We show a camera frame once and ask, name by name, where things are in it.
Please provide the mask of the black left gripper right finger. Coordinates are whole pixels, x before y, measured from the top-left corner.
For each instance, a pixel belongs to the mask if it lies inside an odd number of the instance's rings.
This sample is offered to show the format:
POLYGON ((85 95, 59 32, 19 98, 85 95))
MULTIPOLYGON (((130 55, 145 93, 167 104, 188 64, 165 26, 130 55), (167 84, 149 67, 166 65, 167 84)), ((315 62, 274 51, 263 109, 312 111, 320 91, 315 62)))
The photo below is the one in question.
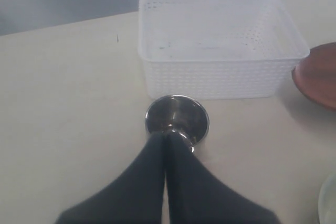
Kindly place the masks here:
POLYGON ((279 223, 217 179, 175 132, 165 134, 165 173, 171 223, 279 223))

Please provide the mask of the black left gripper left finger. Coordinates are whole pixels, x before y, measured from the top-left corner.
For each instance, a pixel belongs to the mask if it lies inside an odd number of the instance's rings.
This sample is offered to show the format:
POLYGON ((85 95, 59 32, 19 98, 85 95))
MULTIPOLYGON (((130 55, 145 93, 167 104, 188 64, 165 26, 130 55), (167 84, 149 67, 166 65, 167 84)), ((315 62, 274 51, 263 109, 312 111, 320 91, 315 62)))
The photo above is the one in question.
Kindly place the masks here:
POLYGON ((130 166, 112 183, 65 210, 57 223, 161 223, 164 136, 151 135, 130 166))

